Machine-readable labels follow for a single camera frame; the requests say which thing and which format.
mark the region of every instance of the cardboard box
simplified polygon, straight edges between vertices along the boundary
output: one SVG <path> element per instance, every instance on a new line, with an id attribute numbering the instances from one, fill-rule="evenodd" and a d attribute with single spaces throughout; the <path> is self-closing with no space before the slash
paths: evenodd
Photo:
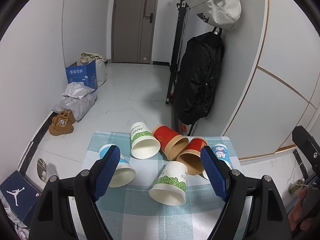
<path id="1" fill-rule="evenodd" d="M 12 173 L 1 185 L 0 190 L 11 210 L 27 227 L 30 227 L 40 192 L 19 171 Z"/>
<path id="2" fill-rule="evenodd" d="M 66 68 L 68 83 L 78 82 L 87 87 L 97 89 L 96 61 L 83 66 L 70 66 Z"/>

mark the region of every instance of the light blue tablecloth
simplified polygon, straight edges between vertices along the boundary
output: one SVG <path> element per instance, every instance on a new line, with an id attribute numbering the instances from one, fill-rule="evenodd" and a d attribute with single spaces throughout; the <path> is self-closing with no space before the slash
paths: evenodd
<path id="1" fill-rule="evenodd" d="M 241 170 L 233 146 L 227 137 L 205 137 L 208 145 L 223 143 L 228 148 L 231 165 Z M 128 185 L 108 188 L 97 201 L 97 207 L 114 240 L 206 240 L 224 206 L 208 180 L 200 175 L 188 175 L 186 203 L 181 206 L 160 204 L 148 194 L 155 180 L 168 163 L 162 152 L 138 160 L 131 155 L 129 133 L 95 132 L 83 161 L 90 169 L 99 159 L 99 149 L 105 144 L 117 145 L 137 175 Z M 243 212 L 236 236 L 242 239 L 247 214 Z"/>

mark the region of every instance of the blue gripper pad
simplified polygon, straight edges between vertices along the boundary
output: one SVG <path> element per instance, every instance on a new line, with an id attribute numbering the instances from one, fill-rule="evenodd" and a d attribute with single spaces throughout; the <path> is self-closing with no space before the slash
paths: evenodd
<path id="1" fill-rule="evenodd" d="M 101 171 L 96 177 L 95 190 L 93 193 L 93 199 L 97 201 L 100 197 L 105 195 L 113 174 L 116 171 L 118 163 L 120 161 L 120 149 L 118 146 L 110 147 L 105 156 L 101 160 L 95 162 L 101 162 L 104 165 L 100 167 Z"/>
<path id="2" fill-rule="evenodd" d="M 224 176 L 217 167 L 220 164 L 218 163 L 218 158 L 209 146 L 201 149 L 200 158 L 215 194 L 222 198 L 223 201 L 226 201 L 228 199 L 227 190 L 229 185 L 226 182 L 226 176 Z"/>

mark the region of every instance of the brown boot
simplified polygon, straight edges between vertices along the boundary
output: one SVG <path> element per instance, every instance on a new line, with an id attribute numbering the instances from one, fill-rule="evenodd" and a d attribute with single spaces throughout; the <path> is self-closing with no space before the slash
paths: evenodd
<path id="1" fill-rule="evenodd" d="M 51 133 L 54 136 L 57 136 L 72 133 L 73 129 L 73 125 L 68 119 L 59 116 L 57 121 L 49 126 L 49 133 Z"/>
<path id="2" fill-rule="evenodd" d="M 52 123 L 56 123 L 56 121 L 58 120 L 59 116 L 61 116 L 62 118 L 68 119 L 69 122 L 71 122 L 71 124 L 74 124 L 75 121 L 76 121 L 76 119 L 74 118 L 73 113 L 71 112 L 71 110 L 63 109 L 60 114 L 58 114 L 57 116 L 52 118 Z"/>

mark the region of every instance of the jumpman logo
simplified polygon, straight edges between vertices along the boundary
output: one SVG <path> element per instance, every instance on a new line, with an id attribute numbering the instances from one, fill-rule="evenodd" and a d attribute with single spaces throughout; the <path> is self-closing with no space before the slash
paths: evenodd
<path id="1" fill-rule="evenodd" d="M 17 202 L 17 195 L 24 190 L 24 187 L 22 189 L 17 189 L 17 190 L 13 190 L 12 192 L 7 191 L 9 194 L 14 196 L 14 199 L 16 201 L 16 206 L 18 207 L 18 202 Z"/>

